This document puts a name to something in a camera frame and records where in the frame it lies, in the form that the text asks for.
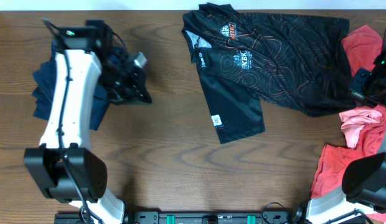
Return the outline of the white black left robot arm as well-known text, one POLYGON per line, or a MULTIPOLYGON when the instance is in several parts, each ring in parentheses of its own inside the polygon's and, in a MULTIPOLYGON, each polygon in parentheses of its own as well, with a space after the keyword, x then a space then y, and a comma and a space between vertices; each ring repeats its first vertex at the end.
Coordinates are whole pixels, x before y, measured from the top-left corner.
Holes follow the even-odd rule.
POLYGON ((102 20, 81 27, 44 24, 55 43, 54 97, 40 143, 25 150, 24 165, 45 198, 78 208, 76 215, 58 215, 56 223, 131 223, 125 203, 107 187, 105 163, 91 151, 90 120, 99 83, 114 104, 152 102, 147 58, 115 51, 117 34, 102 20))

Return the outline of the black patterned sports jersey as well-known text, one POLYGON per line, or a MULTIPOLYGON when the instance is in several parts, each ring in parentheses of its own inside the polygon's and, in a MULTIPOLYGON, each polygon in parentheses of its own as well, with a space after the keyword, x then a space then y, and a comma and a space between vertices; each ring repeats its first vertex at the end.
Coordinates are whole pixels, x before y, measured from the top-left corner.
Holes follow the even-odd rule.
POLYGON ((310 117, 350 110, 351 67, 337 17, 238 12, 201 4, 182 34, 223 144, 265 131, 262 101, 310 117))

